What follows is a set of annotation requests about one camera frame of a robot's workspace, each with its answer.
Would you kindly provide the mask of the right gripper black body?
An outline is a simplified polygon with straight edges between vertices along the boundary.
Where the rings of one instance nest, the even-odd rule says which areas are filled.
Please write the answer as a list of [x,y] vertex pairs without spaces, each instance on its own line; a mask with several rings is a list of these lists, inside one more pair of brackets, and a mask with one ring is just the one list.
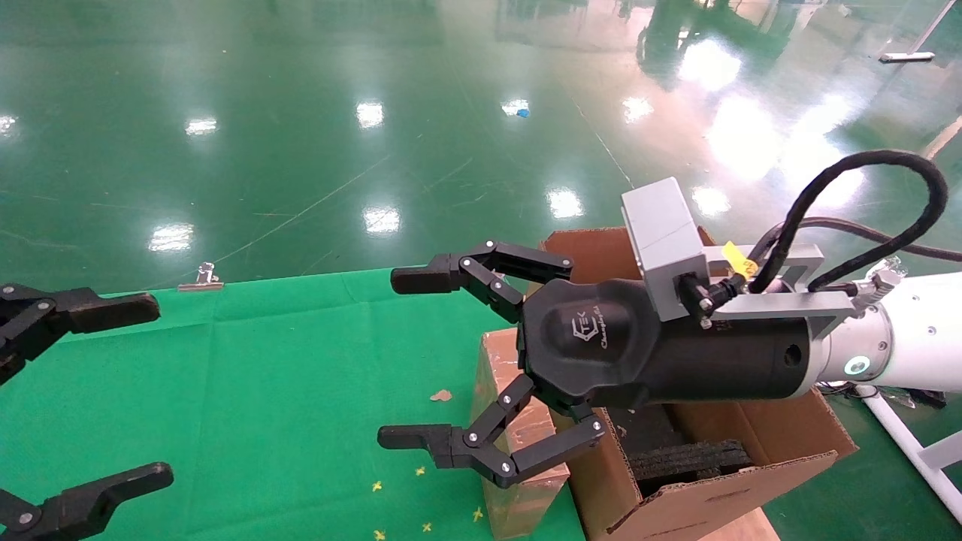
[[807,322],[663,322],[645,283],[551,280],[520,308],[519,362],[554,409],[780,400],[810,387]]

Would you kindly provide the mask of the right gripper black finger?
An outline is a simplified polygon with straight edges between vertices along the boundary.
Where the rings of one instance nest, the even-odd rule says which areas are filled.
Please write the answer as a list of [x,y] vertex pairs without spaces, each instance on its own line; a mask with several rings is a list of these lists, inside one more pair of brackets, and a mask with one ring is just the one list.
[[465,290],[504,321],[518,323],[525,295],[506,277],[546,284],[569,280],[572,273],[570,257],[488,240],[468,251],[437,254],[425,266],[392,268],[389,284],[399,295]]
[[573,427],[516,452],[502,452],[496,440],[538,394],[536,382],[519,374],[468,428],[387,425],[379,428],[377,442],[383,449],[424,449],[439,469],[472,469],[498,488],[510,488],[596,446],[606,432],[598,415],[581,404]]

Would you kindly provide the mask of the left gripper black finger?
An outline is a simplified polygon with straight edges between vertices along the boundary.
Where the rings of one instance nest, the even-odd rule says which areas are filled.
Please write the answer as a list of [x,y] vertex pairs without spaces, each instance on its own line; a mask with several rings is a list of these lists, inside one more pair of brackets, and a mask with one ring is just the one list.
[[106,530],[125,501],[171,486],[168,463],[155,462],[102,477],[48,497],[35,506],[3,490],[2,540],[83,540]]
[[148,292],[103,298],[90,288],[45,292],[20,284],[1,291],[1,383],[68,334],[92,334],[157,321]]

